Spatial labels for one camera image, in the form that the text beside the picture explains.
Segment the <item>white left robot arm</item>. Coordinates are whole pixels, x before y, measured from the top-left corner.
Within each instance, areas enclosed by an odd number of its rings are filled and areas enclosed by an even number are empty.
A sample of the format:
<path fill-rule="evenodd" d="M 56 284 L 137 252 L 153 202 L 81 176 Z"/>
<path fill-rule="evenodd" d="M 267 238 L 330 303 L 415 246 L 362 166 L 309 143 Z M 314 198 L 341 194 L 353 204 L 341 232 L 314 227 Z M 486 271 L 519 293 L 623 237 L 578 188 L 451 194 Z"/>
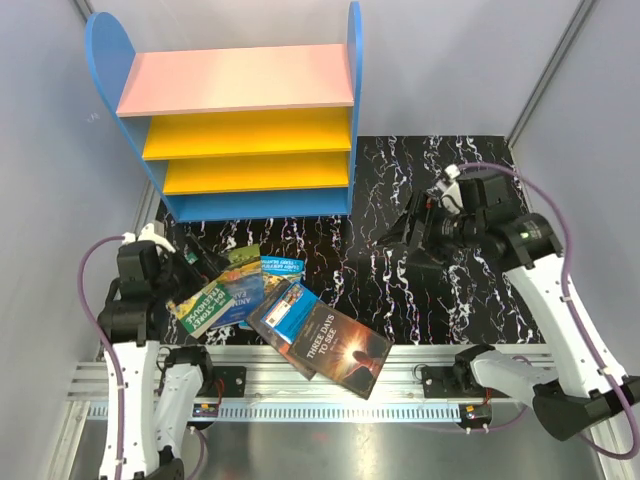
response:
<path fill-rule="evenodd" d="M 181 446 L 196 397 L 218 379 L 205 347 L 174 348 L 165 359 L 160 329 L 170 317 L 198 336 L 234 304 L 201 266 L 150 227 L 119 236 L 118 275 L 96 323 L 108 373 L 102 479 L 182 479 Z"/>

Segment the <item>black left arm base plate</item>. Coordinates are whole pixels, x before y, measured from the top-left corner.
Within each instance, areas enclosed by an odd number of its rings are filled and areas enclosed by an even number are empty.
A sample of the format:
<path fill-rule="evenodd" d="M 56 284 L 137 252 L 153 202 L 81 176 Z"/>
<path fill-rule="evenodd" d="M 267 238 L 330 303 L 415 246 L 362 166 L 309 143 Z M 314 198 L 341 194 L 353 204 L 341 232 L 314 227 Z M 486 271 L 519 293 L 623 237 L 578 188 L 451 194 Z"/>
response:
<path fill-rule="evenodd" d="M 245 392 L 246 368 L 228 365 L 214 366 L 205 370 L 197 365 L 178 364 L 159 369 L 159 383 L 154 387 L 154 393 L 159 395 L 170 377 L 180 375 L 178 382 L 184 384 L 184 375 L 196 373 L 196 378 L 202 377 L 200 389 L 196 397 L 201 398 L 241 398 Z"/>

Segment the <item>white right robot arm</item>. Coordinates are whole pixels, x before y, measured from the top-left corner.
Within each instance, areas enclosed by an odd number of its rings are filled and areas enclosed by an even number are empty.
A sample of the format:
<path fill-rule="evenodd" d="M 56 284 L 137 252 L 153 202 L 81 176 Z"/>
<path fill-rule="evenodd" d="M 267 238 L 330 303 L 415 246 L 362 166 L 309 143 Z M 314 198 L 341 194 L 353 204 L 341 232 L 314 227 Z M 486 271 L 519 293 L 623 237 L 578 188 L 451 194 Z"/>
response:
<path fill-rule="evenodd" d="M 504 175 L 480 170 L 441 180 L 433 193 L 413 193 L 377 242 L 401 245 L 411 261 L 430 268 L 479 249 L 527 305 L 554 369 L 529 366 L 487 344 L 473 346 L 456 355 L 447 377 L 461 395 L 505 394 L 531 408 L 561 441 L 638 404 L 639 379 L 615 359 L 591 322 L 552 226 L 540 214 L 517 211 Z"/>

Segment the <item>blue treehouse paperback book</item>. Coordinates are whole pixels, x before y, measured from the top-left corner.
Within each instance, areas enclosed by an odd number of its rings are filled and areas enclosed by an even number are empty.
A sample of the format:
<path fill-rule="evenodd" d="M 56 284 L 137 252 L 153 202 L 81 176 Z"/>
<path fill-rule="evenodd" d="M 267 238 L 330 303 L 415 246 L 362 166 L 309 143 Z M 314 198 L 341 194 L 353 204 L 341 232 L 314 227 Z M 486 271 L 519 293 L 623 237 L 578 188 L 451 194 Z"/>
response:
<path fill-rule="evenodd" d="M 318 297 L 304 285 L 292 283 L 270 307 L 263 323 L 292 344 L 317 302 Z"/>

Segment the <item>dark Tale Of Two Cities book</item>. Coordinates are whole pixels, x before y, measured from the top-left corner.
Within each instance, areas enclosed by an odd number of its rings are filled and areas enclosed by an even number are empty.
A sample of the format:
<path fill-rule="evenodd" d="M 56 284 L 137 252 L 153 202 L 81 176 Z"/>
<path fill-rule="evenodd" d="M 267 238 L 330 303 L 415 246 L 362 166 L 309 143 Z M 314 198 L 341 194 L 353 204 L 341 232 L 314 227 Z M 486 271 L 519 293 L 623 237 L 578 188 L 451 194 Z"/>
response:
<path fill-rule="evenodd" d="M 289 280 L 280 279 L 265 294 L 264 300 L 249 314 L 246 322 L 306 380 L 311 380 L 315 371 L 290 355 L 291 341 L 276 330 L 291 309 L 291 305 L 283 300 L 283 295 L 291 286 L 292 283 Z"/>

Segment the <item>dark Three Days To See book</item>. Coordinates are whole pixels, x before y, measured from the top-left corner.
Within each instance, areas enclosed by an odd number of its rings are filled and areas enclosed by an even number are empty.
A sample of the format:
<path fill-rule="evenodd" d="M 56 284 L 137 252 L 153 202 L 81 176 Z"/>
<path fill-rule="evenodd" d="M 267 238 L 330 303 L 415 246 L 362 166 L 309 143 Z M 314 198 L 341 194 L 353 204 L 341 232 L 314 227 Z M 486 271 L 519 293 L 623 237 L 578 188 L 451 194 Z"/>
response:
<path fill-rule="evenodd" d="M 318 302 L 290 346 L 303 365 L 367 400 L 392 342 L 366 325 Z"/>

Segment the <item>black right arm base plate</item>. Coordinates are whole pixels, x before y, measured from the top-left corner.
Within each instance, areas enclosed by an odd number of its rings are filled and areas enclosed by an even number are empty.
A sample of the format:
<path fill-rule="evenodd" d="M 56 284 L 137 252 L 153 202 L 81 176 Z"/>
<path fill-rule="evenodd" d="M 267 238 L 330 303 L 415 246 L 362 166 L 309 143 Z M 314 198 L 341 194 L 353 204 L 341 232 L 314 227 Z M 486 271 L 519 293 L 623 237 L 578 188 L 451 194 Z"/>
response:
<path fill-rule="evenodd" d="M 425 365 L 420 368 L 423 395 L 428 399 L 482 399 L 487 389 L 465 376 L 459 377 L 452 366 Z"/>

